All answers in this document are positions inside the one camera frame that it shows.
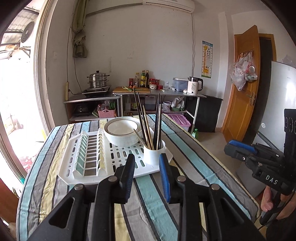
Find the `outdoor air conditioner fan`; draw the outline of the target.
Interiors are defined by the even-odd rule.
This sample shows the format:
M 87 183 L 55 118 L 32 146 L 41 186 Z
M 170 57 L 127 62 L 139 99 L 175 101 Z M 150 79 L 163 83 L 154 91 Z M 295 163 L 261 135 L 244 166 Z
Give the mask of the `outdoor air conditioner fan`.
M 21 43 L 25 43 L 29 39 L 29 37 L 31 36 L 34 30 L 34 26 L 35 26 L 34 21 L 31 21 L 26 25 L 21 35 Z

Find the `white refrigerator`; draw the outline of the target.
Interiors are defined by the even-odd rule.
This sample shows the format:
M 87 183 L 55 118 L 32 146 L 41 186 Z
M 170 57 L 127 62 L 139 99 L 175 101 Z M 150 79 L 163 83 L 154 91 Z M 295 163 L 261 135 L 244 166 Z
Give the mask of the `white refrigerator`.
M 255 142 L 283 152 L 285 143 L 285 109 L 295 109 L 295 68 L 279 62 L 271 63 L 271 79 L 265 111 L 256 133 Z M 267 186 L 253 176 L 246 161 L 237 170 L 237 175 L 247 191 L 258 196 Z

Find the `black induction stove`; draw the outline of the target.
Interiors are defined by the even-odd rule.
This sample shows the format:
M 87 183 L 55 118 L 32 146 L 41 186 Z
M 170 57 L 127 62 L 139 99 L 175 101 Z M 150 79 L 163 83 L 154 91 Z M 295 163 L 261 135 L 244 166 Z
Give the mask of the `black induction stove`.
M 111 88 L 110 85 L 106 85 L 106 86 L 100 87 L 100 88 L 88 88 L 88 89 L 84 90 L 82 92 L 82 94 L 87 97 L 104 96 L 109 92 L 110 88 Z

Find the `white utensil cup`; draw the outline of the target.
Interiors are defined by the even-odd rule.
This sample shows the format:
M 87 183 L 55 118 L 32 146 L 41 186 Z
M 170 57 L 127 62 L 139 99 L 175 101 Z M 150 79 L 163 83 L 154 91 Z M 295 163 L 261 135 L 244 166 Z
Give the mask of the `white utensil cup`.
M 150 150 L 144 146 L 143 161 L 146 165 L 156 166 L 159 165 L 159 157 L 162 153 L 166 152 L 166 144 L 161 142 L 161 148 L 159 150 Z

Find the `metal kitchen shelf table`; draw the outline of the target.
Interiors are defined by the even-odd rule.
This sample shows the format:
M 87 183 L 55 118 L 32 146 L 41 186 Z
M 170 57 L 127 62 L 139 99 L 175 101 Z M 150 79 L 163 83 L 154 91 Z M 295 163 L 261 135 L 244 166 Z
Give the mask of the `metal kitchen shelf table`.
M 190 95 L 170 89 L 164 91 L 140 88 L 139 91 L 128 91 L 117 87 L 113 92 L 84 92 L 70 97 L 64 103 L 70 123 L 78 123 L 107 117 L 137 115 L 138 106 L 144 107 L 147 114 L 156 113 L 157 107 L 168 96 L 171 99 L 181 97 L 185 107 L 177 113 L 188 114 L 194 121 L 197 119 L 199 101 L 205 98 L 202 94 Z

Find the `steel steamer pot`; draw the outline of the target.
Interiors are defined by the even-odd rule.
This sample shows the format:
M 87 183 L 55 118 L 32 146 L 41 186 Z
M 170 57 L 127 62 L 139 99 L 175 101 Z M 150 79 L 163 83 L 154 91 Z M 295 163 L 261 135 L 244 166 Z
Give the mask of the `steel steamer pot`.
M 107 85 L 107 77 L 109 77 L 109 74 L 102 73 L 99 70 L 97 70 L 95 73 L 90 74 L 87 76 L 88 78 L 88 84 L 90 88 L 102 88 Z

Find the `wall air conditioner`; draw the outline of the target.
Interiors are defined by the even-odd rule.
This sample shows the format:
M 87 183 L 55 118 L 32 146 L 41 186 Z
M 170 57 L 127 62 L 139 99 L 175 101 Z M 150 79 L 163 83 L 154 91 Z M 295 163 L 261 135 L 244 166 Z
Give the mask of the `wall air conditioner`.
M 191 0 L 147 0 L 143 4 L 171 8 L 185 13 L 192 14 L 195 10 L 195 3 Z

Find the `white plastic dish rack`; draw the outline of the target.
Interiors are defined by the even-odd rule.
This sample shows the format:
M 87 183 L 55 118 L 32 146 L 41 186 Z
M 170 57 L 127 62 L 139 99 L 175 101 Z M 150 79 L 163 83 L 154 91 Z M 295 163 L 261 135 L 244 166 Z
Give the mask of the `white plastic dish rack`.
M 96 132 L 83 131 L 68 141 L 58 176 L 68 185 L 96 184 L 124 166 L 129 154 L 135 157 L 135 178 L 159 171 L 159 165 L 152 165 L 147 159 L 141 142 L 118 147 L 108 141 L 101 128 Z

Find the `green oil bottle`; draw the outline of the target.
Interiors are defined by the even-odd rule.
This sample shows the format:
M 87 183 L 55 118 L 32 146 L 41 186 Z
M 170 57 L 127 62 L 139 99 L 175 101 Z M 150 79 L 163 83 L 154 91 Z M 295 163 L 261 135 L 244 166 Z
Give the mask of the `green oil bottle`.
M 146 76 L 145 76 L 145 70 L 143 70 L 140 77 L 140 87 L 145 87 L 145 82 L 146 82 Z

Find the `wooden door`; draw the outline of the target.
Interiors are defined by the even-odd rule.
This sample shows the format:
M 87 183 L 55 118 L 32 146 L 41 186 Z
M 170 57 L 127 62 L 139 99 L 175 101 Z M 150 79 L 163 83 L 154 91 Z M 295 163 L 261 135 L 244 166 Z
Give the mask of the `wooden door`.
M 251 144 L 259 129 L 265 111 L 271 78 L 271 62 L 276 61 L 276 48 L 272 34 L 258 32 L 253 25 L 241 34 L 234 35 L 233 65 L 240 57 L 252 54 L 257 79 L 245 82 L 239 91 L 231 84 L 222 134 L 228 142 L 232 139 Z

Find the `giraffe wall poster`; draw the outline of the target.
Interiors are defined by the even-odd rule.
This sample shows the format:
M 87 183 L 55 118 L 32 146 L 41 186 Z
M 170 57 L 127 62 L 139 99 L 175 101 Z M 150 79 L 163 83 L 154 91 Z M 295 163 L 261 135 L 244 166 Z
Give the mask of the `giraffe wall poster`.
M 202 66 L 201 76 L 211 78 L 213 64 L 213 45 L 206 41 L 202 41 Z

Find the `striped tablecloth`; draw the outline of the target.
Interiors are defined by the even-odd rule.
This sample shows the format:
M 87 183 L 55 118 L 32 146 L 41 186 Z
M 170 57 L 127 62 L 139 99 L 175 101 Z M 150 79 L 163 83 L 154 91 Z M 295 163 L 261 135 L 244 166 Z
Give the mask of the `striped tablecloth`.
M 68 140 L 82 131 L 96 131 L 103 120 L 53 128 L 27 174 L 16 216 L 16 238 L 27 240 L 41 221 L 64 198 L 71 187 L 57 173 Z M 173 154 L 172 165 L 195 183 L 216 183 L 250 220 L 259 205 L 234 175 L 205 147 L 172 121 L 162 117 L 162 138 Z M 179 208 L 163 197 L 159 173 L 133 180 L 128 203 L 115 207 L 117 240 L 176 240 Z

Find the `hanging plastic bags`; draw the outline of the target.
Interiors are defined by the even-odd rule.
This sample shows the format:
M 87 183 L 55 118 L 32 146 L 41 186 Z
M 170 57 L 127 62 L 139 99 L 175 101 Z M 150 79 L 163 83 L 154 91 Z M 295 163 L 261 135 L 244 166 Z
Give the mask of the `hanging plastic bags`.
M 253 50 L 239 54 L 237 61 L 230 67 L 230 78 L 238 91 L 242 91 L 247 82 L 257 80 Z

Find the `white electric kettle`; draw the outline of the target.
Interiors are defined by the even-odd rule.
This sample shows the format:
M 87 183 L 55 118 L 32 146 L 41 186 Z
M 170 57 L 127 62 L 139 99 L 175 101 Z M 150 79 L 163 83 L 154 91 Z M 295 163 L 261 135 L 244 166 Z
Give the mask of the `white electric kettle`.
M 204 81 L 202 78 L 188 77 L 187 93 L 197 95 L 203 89 Z

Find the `pink plastic lidded bin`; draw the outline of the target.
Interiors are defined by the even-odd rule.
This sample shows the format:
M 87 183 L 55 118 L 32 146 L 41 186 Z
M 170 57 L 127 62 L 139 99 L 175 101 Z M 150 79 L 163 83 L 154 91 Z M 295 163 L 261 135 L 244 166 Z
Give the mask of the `pink plastic lidded bin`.
M 175 121 L 178 125 L 184 128 L 186 131 L 189 130 L 191 123 L 182 114 L 168 114 L 168 117 Z

